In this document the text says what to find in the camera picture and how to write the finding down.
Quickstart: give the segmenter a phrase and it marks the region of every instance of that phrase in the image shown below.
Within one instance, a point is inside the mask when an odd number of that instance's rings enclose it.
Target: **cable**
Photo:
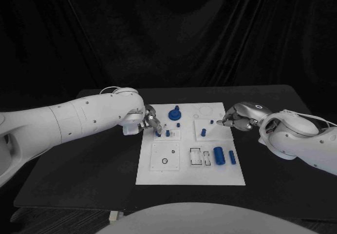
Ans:
[[[117,87],[117,86],[107,87],[107,88],[103,89],[103,91],[100,92],[100,94],[101,94],[107,89],[110,89],[110,88],[117,88],[117,89],[120,89],[121,87]]]
[[[303,116],[307,116],[307,117],[310,117],[310,118],[314,118],[314,119],[317,119],[317,120],[324,121],[324,122],[327,123],[327,125],[329,125],[329,124],[332,124],[332,125],[337,126],[337,124],[334,124],[334,123],[329,122],[324,118],[321,118],[321,117],[319,117],[319,116],[313,116],[313,115],[301,114],[301,113],[297,113],[297,112],[294,112],[294,111],[291,111],[291,112],[293,112],[293,113],[296,113],[296,114],[298,114],[298,115],[303,115]]]

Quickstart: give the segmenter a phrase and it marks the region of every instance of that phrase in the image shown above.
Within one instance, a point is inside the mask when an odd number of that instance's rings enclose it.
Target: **blue object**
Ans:
[[[216,164],[224,165],[226,163],[225,156],[224,156],[224,149],[222,147],[215,148],[215,156],[216,156]]]
[[[231,157],[232,164],[237,164],[235,156],[234,156],[234,151],[232,150],[229,151],[229,157]]]
[[[179,106],[176,106],[175,110],[169,112],[170,120],[179,120],[182,118],[182,112],[179,111]]]
[[[202,129],[202,136],[206,136],[206,129]]]

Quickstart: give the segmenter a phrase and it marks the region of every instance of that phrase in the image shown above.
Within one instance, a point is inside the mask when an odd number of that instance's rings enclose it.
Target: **black table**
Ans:
[[[147,104],[241,101],[274,112],[310,110],[288,85],[140,89]],[[82,90],[78,97],[98,94]],[[247,186],[136,185],[143,133],[124,136],[120,126],[52,148],[41,157],[15,206],[134,212],[176,202],[234,205],[278,217],[337,218],[337,176],[298,158],[284,160],[258,143],[258,129],[234,129]]]

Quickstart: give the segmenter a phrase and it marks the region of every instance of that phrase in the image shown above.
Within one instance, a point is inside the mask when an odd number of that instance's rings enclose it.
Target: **white board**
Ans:
[[[173,121],[169,112],[176,105],[180,108],[182,118]],[[152,106],[162,122],[163,133],[162,137],[157,137],[152,128],[144,130],[136,184],[247,185],[231,128],[216,124],[216,121],[224,119],[224,104],[219,102]],[[216,147],[224,149],[225,165],[216,164],[213,151]],[[235,165],[231,163],[229,151],[235,154]],[[192,159],[196,162],[198,157],[201,165],[192,165]]]

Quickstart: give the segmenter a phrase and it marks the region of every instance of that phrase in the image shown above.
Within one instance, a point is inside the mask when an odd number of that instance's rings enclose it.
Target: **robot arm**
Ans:
[[[149,127],[162,133],[156,111],[131,88],[55,106],[0,113],[0,186],[52,147],[116,125],[123,126],[124,135]]]
[[[238,103],[218,124],[241,131],[258,126],[258,141],[277,156],[288,160],[298,157],[310,166],[337,175],[337,127],[317,129],[300,113],[288,110],[273,113],[252,102]]]

